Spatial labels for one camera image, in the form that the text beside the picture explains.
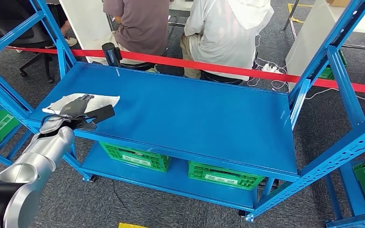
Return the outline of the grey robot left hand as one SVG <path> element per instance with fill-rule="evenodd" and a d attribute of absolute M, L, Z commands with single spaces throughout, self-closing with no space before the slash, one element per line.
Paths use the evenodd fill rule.
<path fill-rule="evenodd" d="M 85 115 L 87 105 L 93 98 L 93 95 L 83 95 L 66 104 L 61 109 L 59 115 L 64 116 L 66 120 L 70 121 L 66 126 L 70 127 L 72 130 L 95 130 L 97 128 L 97 125 L 94 122 L 87 122 L 90 117 L 86 117 Z"/>

